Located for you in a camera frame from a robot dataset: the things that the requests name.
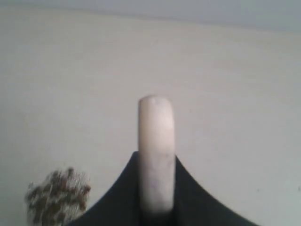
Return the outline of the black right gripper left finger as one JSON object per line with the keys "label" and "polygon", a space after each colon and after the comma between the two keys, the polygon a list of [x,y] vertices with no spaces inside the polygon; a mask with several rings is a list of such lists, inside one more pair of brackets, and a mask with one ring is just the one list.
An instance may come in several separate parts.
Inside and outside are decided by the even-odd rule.
{"label": "black right gripper left finger", "polygon": [[139,226],[138,152],[106,194],[70,226]]}

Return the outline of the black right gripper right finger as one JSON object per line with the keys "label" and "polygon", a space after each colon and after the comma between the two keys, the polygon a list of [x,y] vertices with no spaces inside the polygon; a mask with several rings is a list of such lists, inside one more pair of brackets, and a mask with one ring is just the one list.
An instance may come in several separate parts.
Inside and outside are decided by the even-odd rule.
{"label": "black right gripper right finger", "polygon": [[176,158],[172,223],[175,226],[255,226],[210,195]]}

